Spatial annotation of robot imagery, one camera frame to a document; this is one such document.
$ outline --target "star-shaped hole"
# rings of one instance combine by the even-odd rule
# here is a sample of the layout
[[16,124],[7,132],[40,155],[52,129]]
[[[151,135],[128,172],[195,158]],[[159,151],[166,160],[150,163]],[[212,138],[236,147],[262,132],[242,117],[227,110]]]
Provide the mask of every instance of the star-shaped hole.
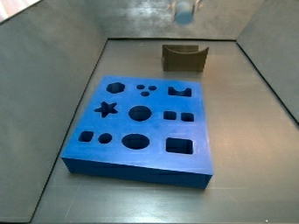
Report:
[[101,117],[107,117],[108,114],[116,114],[117,113],[117,111],[115,110],[116,105],[117,104],[115,102],[108,104],[103,101],[101,104],[100,104],[100,108],[96,108],[95,112],[100,112]]

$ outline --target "arch-shaped block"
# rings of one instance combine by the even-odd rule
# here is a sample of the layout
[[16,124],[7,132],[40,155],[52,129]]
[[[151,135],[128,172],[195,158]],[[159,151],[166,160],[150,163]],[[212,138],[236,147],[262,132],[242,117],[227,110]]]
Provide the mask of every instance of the arch-shaped block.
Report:
[[210,48],[199,51],[198,45],[163,45],[166,72],[202,72]]

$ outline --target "small round hole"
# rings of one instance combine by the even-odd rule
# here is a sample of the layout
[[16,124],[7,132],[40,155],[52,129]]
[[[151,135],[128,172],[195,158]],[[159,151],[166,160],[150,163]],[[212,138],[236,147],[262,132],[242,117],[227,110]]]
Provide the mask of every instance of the small round hole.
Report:
[[150,86],[148,89],[154,91],[156,90],[156,86]]
[[112,140],[112,136],[108,133],[105,133],[99,136],[97,140],[101,144],[108,144]]
[[148,92],[143,92],[143,93],[142,93],[142,96],[148,96],[148,95],[150,95]]
[[138,85],[136,88],[138,88],[138,89],[144,89],[146,86],[144,86],[144,85]]

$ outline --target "circular hole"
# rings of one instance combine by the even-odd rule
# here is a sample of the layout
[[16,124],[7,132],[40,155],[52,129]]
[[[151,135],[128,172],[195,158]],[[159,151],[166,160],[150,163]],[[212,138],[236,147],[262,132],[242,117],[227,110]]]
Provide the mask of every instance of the circular hole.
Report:
[[131,134],[123,137],[123,145],[132,150],[142,150],[150,144],[150,139],[139,134]]
[[143,92],[143,93],[142,93],[142,96],[148,96],[148,95],[150,95],[148,92]]
[[152,111],[146,106],[135,106],[129,109],[128,115],[135,121],[142,122],[151,117]]
[[156,90],[156,86],[150,86],[148,89],[154,91]]
[[146,86],[144,86],[144,85],[138,85],[136,88],[138,88],[138,89],[144,89]]
[[97,140],[101,144],[108,144],[112,140],[112,136],[108,133],[105,133],[99,136]]

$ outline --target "blue foam block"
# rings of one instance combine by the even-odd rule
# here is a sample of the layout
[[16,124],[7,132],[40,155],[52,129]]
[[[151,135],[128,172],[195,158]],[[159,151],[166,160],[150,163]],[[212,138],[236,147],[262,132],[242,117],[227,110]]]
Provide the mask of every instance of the blue foam block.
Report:
[[105,76],[61,159],[71,172],[206,188],[212,161],[200,84]]

